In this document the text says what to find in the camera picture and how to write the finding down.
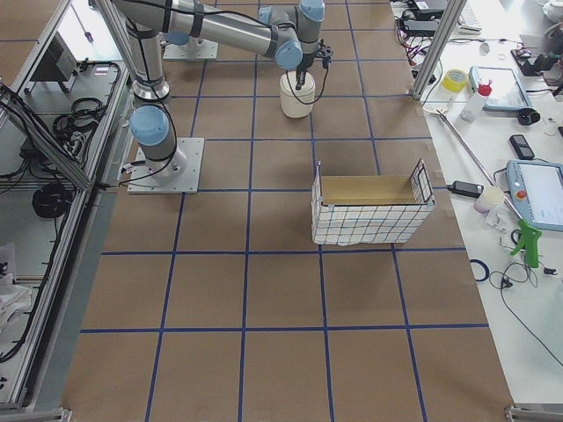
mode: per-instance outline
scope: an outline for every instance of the tape roll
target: tape roll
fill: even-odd
[[[446,72],[443,77],[442,86],[451,92],[460,92],[469,82],[469,77],[465,72],[459,69],[452,69]]]

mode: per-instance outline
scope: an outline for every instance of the white cup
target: white cup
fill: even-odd
[[[475,200],[475,211],[486,214],[494,207],[504,202],[504,192],[496,186],[486,186],[481,195]]]

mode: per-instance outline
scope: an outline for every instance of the tablet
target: tablet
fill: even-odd
[[[526,94],[522,82],[512,69],[482,68],[472,66],[469,72],[473,91],[481,83],[492,81],[490,97],[485,103],[485,110],[491,112],[517,112],[523,108],[531,108],[531,101]]]
[[[563,231],[563,164],[511,160],[507,179],[510,198],[526,222]]]

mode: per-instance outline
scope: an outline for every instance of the bottle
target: bottle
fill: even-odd
[[[489,95],[493,89],[491,88],[491,82],[489,81],[488,84],[481,84],[479,83],[479,88],[477,92],[473,94],[473,97],[467,102],[464,109],[461,111],[461,118],[466,121],[474,121],[475,118],[479,115],[480,111],[485,106]]]

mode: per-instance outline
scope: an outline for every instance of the white desk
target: white desk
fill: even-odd
[[[519,40],[498,2],[473,0],[472,8],[483,24],[482,38]],[[501,27],[502,22],[508,24],[506,29]],[[449,44],[442,55],[444,73],[453,68],[468,71],[477,64],[516,69],[509,54],[514,43],[488,42],[491,47],[488,55],[480,52],[478,42]],[[541,77],[521,76],[521,79],[526,89],[545,88]],[[426,108],[446,107],[450,96],[436,88]],[[563,162],[563,137],[557,131],[557,126],[563,126],[563,103],[557,103],[549,92],[530,94],[534,107],[542,115],[542,120],[531,127],[520,126],[515,117],[491,113],[482,113],[472,124],[464,122],[458,116],[470,96],[468,88],[457,95],[450,103],[448,115],[491,173],[505,167],[509,159],[517,158],[508,143],[508,137],[513,134],[524,134],[537,157]],[[446,181],[459,179],[486,185],[486,179],[451,132],[436,117],[427,114],[427,121]],[[502,234],[485,225],[485,217],[473,210],[472,200],[456,195],[451,195],[451,200],[469,257],[483,260],[491,270],[503,271],[511,257],[509,250],[499,245]],[[516,219],[510,216],[508,220],[513,223],[509,231],[515,229]],[[540,267],[536,270],[538,288],[529,283],[515,284],[504,290],[504,296],[514,312],[563,360],[563,232],[544,231],[539,239],[539,252],[540,260],[557,268],[559,275],[545,276]],[[473,271],[476,278],[482,277],[480,267],[475,266]],[[482,282],[479,292],[515,403],[563,403],[563,367],[508,312],[499,290]]]

